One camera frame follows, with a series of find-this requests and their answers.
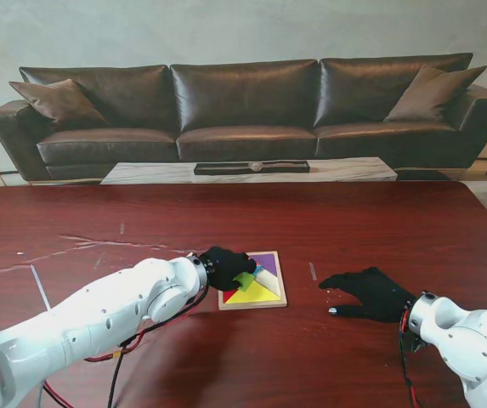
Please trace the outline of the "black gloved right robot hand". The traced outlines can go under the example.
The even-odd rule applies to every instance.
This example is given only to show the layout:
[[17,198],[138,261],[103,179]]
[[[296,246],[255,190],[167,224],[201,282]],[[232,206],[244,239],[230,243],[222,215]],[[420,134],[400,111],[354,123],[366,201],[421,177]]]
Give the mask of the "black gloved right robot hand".
[[319,284],[320,289],[338,289],[360,301],[359,305],[341,304],[329,309],[334,317],[398,323],[405,308],[416,296],[391,280],[379,268],[335,274]]

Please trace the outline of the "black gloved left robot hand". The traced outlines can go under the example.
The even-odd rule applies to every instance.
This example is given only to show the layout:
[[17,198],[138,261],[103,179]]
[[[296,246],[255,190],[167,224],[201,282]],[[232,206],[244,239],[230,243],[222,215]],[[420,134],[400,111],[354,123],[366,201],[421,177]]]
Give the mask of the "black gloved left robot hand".
[[237,290],[241,283],[235,278],[242,274],[252,274],[257,264],[245,252],[232,252],[214,246],[198,257],[207,271],[208,283],[221,292]]

